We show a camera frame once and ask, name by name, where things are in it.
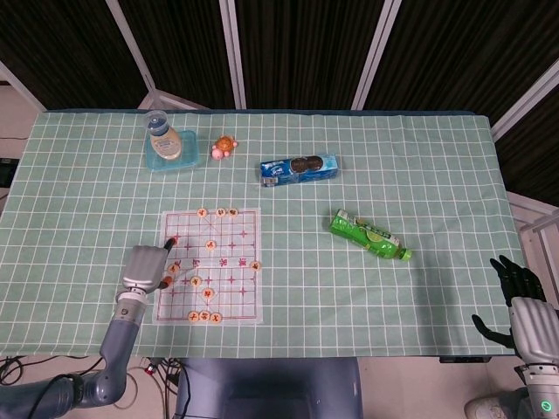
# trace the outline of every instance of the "gray robot arm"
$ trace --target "gray robot arm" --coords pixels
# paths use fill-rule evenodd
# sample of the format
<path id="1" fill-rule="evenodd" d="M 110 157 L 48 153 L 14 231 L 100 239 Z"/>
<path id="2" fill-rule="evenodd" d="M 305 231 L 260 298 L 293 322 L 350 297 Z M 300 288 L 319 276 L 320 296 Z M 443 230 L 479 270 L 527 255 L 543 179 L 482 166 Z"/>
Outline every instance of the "gray robot arm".
<path id="1" fill-rule="evenodd" d="M 128 361 L 148 303 L 146 294 L 160 284 L 174 243 L 171 239 L 164 248 L 132 249 L 122 278 L 125 290 L 117 295 L 116 309 L 100 349 L 105 368 L 83 376 L 62 374 L 56 381 L 0 388 L 0 419 L 50 419 L 74 408 L 112 404 L 122 397 Z"/>
<path id="2" fill-rule="evenodd" d="M 508 306 L 511 334 L 489 330 L 483 320 L 473 324 L 487 339 L 514 349 L 526 363 L 521 375 L 535 418 L 559 417 L 559 317 L 546 302 L 540 279 L 507 258 L 491 259 Z"/>
<path id="3" fill-rule="evenodd" d="M 559 317 L 550 303 L 515 297 L 509 309 L 535 417 L 559 417 Z"/>

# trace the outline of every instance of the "oreo cookie package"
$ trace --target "oreo cookie package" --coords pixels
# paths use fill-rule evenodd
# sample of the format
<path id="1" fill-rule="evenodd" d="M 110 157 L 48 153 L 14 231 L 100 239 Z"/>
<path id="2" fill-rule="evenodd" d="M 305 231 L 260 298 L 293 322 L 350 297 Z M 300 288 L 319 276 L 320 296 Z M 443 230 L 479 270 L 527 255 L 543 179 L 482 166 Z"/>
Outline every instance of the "oreo cookie package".
<path id="1" fill-rule="evenodd" d="M 331 179 L 338 174 L 335 155 L 310 155 L 260 163 L 265 187 Z"/>

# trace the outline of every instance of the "bottle label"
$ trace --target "bottle label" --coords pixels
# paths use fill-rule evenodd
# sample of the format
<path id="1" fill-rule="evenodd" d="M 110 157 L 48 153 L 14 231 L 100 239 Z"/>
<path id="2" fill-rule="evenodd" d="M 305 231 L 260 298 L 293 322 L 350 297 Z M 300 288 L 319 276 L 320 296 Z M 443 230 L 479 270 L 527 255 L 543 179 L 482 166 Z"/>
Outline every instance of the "bottle label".
<path id="1" fill-rule="evenodd" d="M 400 245 L 400 240 L 397 239 L 396 237 L 392 236 L 388 231 L 384 231 L 381 229 L 378 229 L 377 227 L 375 227 L 372 224 L 369 224 L 361 219 L 357 219 L 354 216 L 351 216 L 347 213 L 347 211 L 340 209 L 338 211 L 338 217 L 343 218 L 344 220 L 346 220 L 348 223 L 352 223 L 354 225 L 358 225 L 360 228 L 365 230 L 365 234 L 367 235 L 367 238 L 371 241 L 371 242 L 382 242 L 383 240 L 386 240 L 388 242 L 391 242 L 392 244 L 394 244 L 396 247 L 398 247 Z"/>

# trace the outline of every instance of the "toy turtle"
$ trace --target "toy turtle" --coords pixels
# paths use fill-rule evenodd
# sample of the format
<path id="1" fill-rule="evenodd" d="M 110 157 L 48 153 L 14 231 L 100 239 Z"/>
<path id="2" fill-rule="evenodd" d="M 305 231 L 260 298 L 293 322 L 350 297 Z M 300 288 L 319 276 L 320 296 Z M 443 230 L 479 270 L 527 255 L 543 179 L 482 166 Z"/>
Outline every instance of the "toy turtle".
<path id="1" fill-rule="evenodd" d="M 211 146 L 211 158 L 213 160 L 221 160 L 231 155 L 231 151 L 237 146 L 235 138 L 231 135 L 222 135 L 219 140 Z"/>

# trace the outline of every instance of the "green checkered tablecloth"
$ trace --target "green checkered tablecloth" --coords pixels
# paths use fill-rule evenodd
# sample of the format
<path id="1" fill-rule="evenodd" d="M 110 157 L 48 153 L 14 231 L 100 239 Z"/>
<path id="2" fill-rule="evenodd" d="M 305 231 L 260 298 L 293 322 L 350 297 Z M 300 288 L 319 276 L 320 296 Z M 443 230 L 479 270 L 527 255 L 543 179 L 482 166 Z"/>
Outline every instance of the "green checkered tablecloth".
<path id="1" fill-rule="evenodd" d="M 489 258 L 521 260 L 485 117 L 172 114 L 202 161 L 161 173 L 145 168 L 141 117 L 38 116 L 0 220 L 2 354 L 97 353 L 131 247 L 158 244 L 163 211 L 200 207 L 260 208 L 264 321 L 157 326 L 150 304 L 137 354 L 504 353 L 470 320 L 506 332 Z M 213 161 L 220 134 L 239 146 Z M 259 186 L 261 161 L 324 152 L 339 156 L 335 179 Z M 330 234 L 339 208 L 400 237 L 411 261 Z"/>

